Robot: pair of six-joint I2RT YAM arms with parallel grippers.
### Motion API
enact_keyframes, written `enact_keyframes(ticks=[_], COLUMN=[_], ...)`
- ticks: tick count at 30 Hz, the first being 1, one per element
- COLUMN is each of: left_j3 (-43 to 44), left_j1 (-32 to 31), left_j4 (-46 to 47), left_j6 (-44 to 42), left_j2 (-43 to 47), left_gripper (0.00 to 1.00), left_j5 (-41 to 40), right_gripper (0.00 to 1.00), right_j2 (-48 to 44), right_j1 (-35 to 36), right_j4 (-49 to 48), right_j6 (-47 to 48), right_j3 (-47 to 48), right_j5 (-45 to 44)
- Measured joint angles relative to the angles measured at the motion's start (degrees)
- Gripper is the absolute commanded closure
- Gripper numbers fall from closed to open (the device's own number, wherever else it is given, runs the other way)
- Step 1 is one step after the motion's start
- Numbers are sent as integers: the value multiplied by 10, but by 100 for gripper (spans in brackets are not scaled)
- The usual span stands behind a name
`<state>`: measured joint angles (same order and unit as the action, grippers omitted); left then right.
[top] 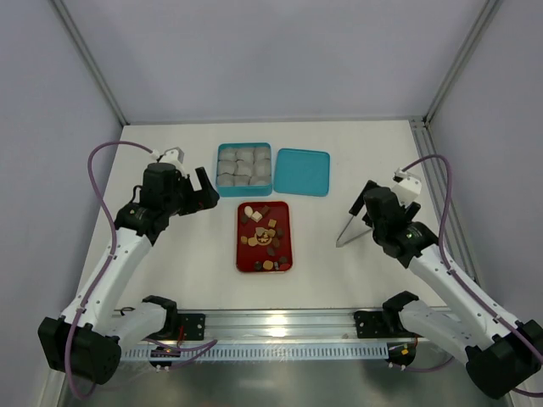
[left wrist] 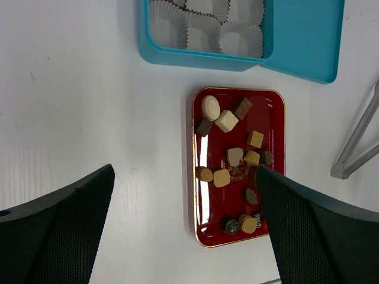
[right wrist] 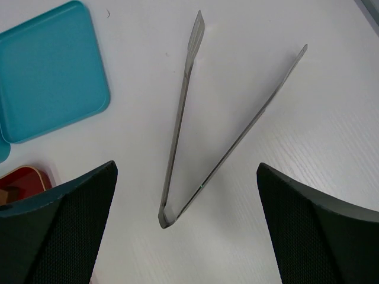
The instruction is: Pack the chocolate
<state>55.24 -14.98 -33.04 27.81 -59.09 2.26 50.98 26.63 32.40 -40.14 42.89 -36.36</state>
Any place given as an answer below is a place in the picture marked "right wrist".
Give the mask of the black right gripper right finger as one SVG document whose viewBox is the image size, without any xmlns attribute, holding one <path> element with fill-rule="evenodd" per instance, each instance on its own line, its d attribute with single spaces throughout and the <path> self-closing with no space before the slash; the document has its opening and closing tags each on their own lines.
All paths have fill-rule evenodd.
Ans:
<svg viewBox="0 0 379 284">
<path fill-rule="evenodd" d="M 260 163 L 260 200 L 282 283 L 378 283 L 378 212 Z"/>
</svg>

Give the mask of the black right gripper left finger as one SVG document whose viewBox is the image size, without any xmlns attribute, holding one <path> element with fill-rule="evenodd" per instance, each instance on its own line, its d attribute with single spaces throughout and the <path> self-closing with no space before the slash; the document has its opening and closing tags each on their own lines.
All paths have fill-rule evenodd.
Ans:
<svg viewBox="0 0 379 284">
<path fill-rule="evenodd" d="M 1 206 L 1 283 L 90 283 L 117 176 L 111 160 Z"/>
</svg>

